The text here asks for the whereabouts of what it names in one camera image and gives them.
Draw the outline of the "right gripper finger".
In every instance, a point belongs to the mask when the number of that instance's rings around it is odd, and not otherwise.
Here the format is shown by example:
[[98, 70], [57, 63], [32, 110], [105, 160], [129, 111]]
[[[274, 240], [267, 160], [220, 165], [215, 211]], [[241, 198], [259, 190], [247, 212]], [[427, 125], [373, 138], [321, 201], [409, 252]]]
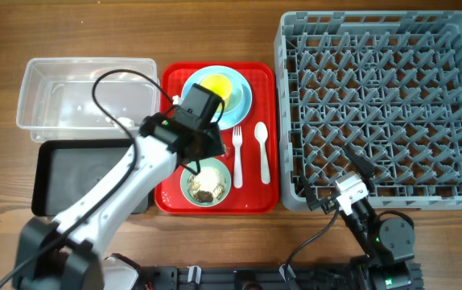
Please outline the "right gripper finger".
[[307, 207], [311, 211], [318, 209], [320, 207], [320, 199], [316, 195], [313, 187], [310, 186], [305, 176], [301, 176], [300, 181], [303, 185], [303, 192], [304, 192]]
[[375, 166], [365, 157], [357, 155], [348, 145], [344, 145], [342, 149], [345, 156], [359, 173], [367, 189], [375, 189], [373, 184], [373, 177], [376, 170]]

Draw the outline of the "white tissue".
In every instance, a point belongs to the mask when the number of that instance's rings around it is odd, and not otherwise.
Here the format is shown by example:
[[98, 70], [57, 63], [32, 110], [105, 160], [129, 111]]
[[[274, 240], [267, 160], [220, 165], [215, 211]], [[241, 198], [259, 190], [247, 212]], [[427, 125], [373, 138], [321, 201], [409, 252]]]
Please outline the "white tissue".
[[107, 123], [111, 124], [115, 128], [118, 128], [119, 130], [122, 130], [123, 127], [128, 130], [133, 130], [136, 127], [135, 122], [132, 119], [126, 117], [119, 117], [116, 121], [110, 117], [105, 117], [105, 120]]

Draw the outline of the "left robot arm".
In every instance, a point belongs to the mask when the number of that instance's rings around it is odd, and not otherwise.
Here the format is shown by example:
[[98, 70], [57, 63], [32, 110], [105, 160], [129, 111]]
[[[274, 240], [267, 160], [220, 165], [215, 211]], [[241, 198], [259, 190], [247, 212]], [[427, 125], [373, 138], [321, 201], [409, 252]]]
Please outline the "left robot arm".
[[77, 203], [46, 223], [22, 229], [15, 289], [136, 289], [141, 268], [104, 253], [117, 229], [146, 195], [179, 166], [223, 152], [220, 115], [213, 109], [171, 108], [145, 118], [124, 157]]

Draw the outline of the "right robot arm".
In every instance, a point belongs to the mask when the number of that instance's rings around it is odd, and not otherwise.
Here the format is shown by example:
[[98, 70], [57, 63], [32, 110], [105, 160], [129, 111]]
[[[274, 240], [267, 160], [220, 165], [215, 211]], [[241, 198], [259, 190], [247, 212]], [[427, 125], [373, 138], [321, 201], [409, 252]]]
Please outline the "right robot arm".
[[335, 192], [319, 198], [306, 178], [303, 191], [309, 209], [333, 213], [332, 220], [304, 245], [313, 242], [342, 218], [361, 249], [362, 256], [352, 258], [339, 268], [323, 267], [314, 271], [316, 289], [420, 289], [422, 272], [415, 257], [415, 224], [404, 213], [387, 210], [376, 213], [368, 195], [374, 190], [375, 167], [349, 146], [343, 151], [355, 170], [333, 182]]

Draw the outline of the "grey dishwasher rack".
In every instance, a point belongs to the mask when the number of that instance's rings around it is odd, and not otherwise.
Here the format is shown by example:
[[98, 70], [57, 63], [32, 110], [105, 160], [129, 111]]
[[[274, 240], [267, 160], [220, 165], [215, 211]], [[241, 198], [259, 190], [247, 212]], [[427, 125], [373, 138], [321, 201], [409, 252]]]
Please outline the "grey dishwasher rack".
[[377, 208], [462, 210], [462, 11], [291, 11], [274, 40], [284, 206], [353, 167]]

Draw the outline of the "white plastic fork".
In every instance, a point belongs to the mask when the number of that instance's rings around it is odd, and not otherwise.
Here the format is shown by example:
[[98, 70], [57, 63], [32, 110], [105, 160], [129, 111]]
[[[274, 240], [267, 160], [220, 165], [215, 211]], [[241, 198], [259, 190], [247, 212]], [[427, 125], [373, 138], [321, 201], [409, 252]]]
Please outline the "white plastic fork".
[[234, 147], [233, 185], [236, 189], [243, 186], [243, 175], [241, 166], [241, 145], [243, 142], [240, 126], [233, 128], [232, 144]]

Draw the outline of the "green bowl with food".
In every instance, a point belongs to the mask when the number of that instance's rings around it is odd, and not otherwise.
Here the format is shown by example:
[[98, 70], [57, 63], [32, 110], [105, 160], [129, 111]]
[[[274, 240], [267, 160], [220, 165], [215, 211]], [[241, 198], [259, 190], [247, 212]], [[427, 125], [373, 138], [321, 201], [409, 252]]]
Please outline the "green bowl with food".
[[232, 178], [225, 164], [216, 158], [203, 159], [199, 162], [200, 172], [196, 162], [191, 162], [180, 177], [180, 188], [184, 197], [191, 204], [208, 208], [220, 204], [229, 194]]

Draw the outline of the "red plastic tray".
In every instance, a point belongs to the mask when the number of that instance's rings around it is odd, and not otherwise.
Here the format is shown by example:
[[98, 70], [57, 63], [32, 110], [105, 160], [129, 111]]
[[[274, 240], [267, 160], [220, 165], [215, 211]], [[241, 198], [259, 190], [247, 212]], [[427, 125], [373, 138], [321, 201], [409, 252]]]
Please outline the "red plastic tray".
[[[278, 120], [274, 73], [261, 62], [223, 62], [237, 70], [252, 89], [252, 107], [240, 123], [243, 134], [241, 146], [244, 185], [231, 188], [228, 196], [218, 205], [199, 207], [184, 197], [181, 190], [182, 168], [155, 188], [155, 204], [164, 212], [183, 215], [263, 214], [271, 211], [279, 199], [278, 173]], [[266, 153], [270, 169], [269, 184], [261, 182], [260, 147], [254, 137], [254, 128], [264, 122], [268, 130]]]

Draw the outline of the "light blue plate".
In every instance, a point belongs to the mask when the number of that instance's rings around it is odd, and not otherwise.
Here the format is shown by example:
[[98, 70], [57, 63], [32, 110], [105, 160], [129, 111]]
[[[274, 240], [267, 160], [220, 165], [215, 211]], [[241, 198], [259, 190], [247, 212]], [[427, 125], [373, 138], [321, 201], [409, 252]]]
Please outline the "light blue plate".
[[188, 90], [192, 87], [192, 85], [198, 84], [202, 77], [210, 73], [224, 73], [230, 75], [231, 77], [234, 77], [237, 81], [240, 81], [241, 83], [242, 99], [240, 104], [233, 111], [227, 114], [224, 113], [224, 107], [219, 106], [212, 118], [212, 121], [215, 122], [221, 115], [221, 119], [218, 122], [218, 126], [221, 130], [227, 130], [238, 125], [249, 113], [249, 110], [252, 106], [252, 89], [248, 81], [237, 70], [226, 66], [213, 65], [194, 72], [188, 78], [182, 89], [181, 98], [185, 99]]

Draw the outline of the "yellow plastic cup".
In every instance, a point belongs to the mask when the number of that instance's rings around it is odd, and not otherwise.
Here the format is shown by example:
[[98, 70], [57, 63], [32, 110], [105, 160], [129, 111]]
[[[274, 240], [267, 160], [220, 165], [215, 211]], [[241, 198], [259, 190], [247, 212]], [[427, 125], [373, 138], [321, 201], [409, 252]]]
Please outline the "yellow plastic cup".
[[221, 74], [211, 74], [206, 76], [200, 85], [211, 90], [220, 96], [225, 102], [229, 99], [233, 92], [233, 85], [228, 77]]

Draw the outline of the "white plastic spoon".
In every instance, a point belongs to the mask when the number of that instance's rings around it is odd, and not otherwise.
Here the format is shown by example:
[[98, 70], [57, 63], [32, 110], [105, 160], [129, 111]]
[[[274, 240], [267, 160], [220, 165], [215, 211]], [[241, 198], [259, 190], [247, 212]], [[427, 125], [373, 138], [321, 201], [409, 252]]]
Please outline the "white plastic spoon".
[[270, 183], [270, 169], [268, 157], [266, 154], [266, 141], [268, 139], [268, 130], [264, 122], [258, 122], [254, 128], [254, 136], [260, 147], [260, 174], [263, 184]]

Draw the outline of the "black plastic bin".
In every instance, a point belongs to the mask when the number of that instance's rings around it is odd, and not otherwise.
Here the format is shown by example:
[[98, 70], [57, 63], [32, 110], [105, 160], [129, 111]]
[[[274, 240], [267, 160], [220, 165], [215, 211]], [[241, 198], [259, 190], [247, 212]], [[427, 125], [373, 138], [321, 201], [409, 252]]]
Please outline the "black plastic bin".
[[121, 160], [127, 139], [50, 140], [39, 148], [31, 211], [53, 217], [88, 193]]

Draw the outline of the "clear plastic storage box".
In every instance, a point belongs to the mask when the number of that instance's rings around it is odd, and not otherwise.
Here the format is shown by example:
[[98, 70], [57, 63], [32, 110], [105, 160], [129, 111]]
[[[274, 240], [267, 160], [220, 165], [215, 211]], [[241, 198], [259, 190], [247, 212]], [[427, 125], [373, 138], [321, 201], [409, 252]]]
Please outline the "clear plastic storage box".
[[157, 66], [150, 58], [58, 57], [34, 58], [27, 64], [19, 94], [16, 124], [30, 131], [31, 140], [124, 139], [107, 123], [92, 99], [92, 87], [102, 74], [114, 69], [142, 73], [153, 81], [126, 72], [107, 76], [96, 97], [114, 118], [135, 122], [159, 112], [162, 94], [157, 89]]

